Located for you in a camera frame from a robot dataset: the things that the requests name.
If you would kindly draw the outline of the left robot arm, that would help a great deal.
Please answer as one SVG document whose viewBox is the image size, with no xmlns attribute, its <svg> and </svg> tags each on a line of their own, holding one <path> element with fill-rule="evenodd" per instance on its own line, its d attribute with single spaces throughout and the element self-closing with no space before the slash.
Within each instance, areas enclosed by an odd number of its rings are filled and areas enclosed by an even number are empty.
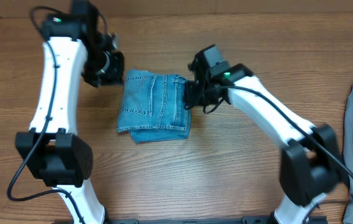
<svg viewBox="0 0 353 224">
<path fill-rule="evenodd" d="M 16 134 L 22 167 L 59 194 L 73 223 L 109 223 L 90 175 L 93 152 L 78 136 L 80 82 L 97 88 L 122 85 L 124 56 L 116 35 L 100 31 L 104 17 L 89 1 L 73 1 L 68 13 L 49 8 L 36 29 L 43 38 L 44 72 L 36 112 L 28 131 Z"/>
</svg>

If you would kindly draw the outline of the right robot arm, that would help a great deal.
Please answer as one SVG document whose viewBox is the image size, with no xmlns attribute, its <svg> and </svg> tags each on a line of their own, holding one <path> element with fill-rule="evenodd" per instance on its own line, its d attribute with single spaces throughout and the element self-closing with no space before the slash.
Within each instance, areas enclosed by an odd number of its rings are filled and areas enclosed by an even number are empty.
<svg viewBox="0 0 353 224">
<path fill-rule="evenodd" d="M 326 223 L 311 213 L 349 172 L 328 125 L 316 127 L 277 100 L 245 65 L 230 66 L 215 45 L 200 50 L 188 69 L 195 79 L 185 85 L 185 108 L 217 108 L 222 102 L 249 116 L 279 148 L 280 185 L 285 196 L 269 216 L 244 223 Z"/>
</svg>

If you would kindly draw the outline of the light blue denim jeans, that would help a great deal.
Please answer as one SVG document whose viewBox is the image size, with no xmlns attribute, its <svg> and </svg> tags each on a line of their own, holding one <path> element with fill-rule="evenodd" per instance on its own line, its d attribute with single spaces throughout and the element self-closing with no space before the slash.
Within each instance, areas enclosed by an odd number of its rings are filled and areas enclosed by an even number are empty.
<svg viewBox="0 0 353 224">
<path fill-rule="evenodd" d="M 185 83 L 181 75 L 128 71 L 117 132 L 128 132 L 137 144 L 187 139 L 191 113 L 183 102 Z"/>
</svg>

